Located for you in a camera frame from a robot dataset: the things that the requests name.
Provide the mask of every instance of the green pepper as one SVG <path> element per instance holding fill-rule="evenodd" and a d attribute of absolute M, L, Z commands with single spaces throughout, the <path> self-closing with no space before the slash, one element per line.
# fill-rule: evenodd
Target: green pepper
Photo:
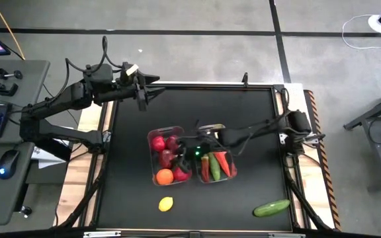
<path fill-rule="evenodd" d="M 210 170 L 214 181 L 219 181 L 220 179 L 220 164 L 218 163 L 216 157 L 213 153 L 208 153 L 210 158 Z"/>

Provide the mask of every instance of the green vegetable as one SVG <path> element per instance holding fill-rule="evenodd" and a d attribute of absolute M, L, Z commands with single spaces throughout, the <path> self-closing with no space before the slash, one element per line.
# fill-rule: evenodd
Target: green vegetable
<path fill-rule="evenodd" d="M 219 181 L 220 179 L 220 164 L 218 163 L 216 157 L 213 153 L 208 153 L 210 158 L 210 170 L 214 181 Z"/>
<path fill-rule="evenodd" d="M 258 218 L 275 215 L 287 209 L 287 207 L 289 207 L 289 204 L 290 201 L 287 199 L 271 202 L 269 204 L 265 204 L 259 206 L 258 208 L 255 208 L 253 214 Z"/>

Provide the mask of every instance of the carrot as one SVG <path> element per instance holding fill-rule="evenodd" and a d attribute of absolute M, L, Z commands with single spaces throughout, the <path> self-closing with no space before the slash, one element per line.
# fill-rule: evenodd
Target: carrot
<path fill-rule="evenodd" d="M 201 158 L 201 178 L 204 182 L 210 182 L 210 162 L 207 155 Z"/>
<path fill-rule="evenodd" d="M 218 163 L 220 164 L 221 168 L 223 169 L 224 173 L 230 177 L 230 170 L 229 170 L 229 163 L 226 160 L 226 152 L 213 152 L 213 154 L 216 156 Z"/>

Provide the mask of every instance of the black table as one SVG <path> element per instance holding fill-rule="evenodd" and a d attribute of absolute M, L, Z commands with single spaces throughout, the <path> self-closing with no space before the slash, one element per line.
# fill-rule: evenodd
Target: black table
<path fill-rule="evenodd" d="M 251 140 L 235 159 L 237 176 L 226 182 L 202 184 L 196 177 L 183 184 L 160 187 L 152 181 L 149 131 L 181 126 L 185 131 L 221 123 L 238 128 L 276 116 L 273 88 L 255 86 L 169 86 L 147 112 L 134 100 L 116 104 L 106 181 L 94 214 L 97 227 L 122 230 L 290 231 L 289 212 L 255 218 L 255 207 L 288 197 L 278 134 Z M 169 212 L 159 201 L 172 196 Z"/>
<path fill-rule="evenodd" d="M 28 103 L 36 103 L 49 66 L 50 63 L 48 61 L 0 60 L 0 67 L 6 71 L 12 72 L 17 69 L 23 73 L 23 79 L 9 79 L 7 81 L 7 84 L 15 82 L 19 85 L 16 95 L 13 97 L 0 96 L 0 100 L 21 106 Z M 13 114 L 11 118 L 18 120 L 20 114 Z M 19 127 L 8 121 L 3 137 L 0 138 L 0 158 L 4 152 L 14 148 L 20 141 Z M 17 162 L 16 173 L 10 179 L 0 179 L 0 225 L 5 225 L 9 222 L 15 207 L 18 205 L 17 202 L 24 188 L 24 180 L 33 148 L 33 143 L 21 143 L 17 147 L 20 151 L 20 157 Z"/>

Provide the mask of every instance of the computer mouse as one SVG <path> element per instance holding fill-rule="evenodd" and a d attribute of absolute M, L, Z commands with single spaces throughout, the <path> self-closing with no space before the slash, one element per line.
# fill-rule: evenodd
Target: computer mouse
<path fill-rule="evenodd" d="M 20 151 L 10 149 L 0 158 L 0 179 L 9 179 L 16 172 Z"/>

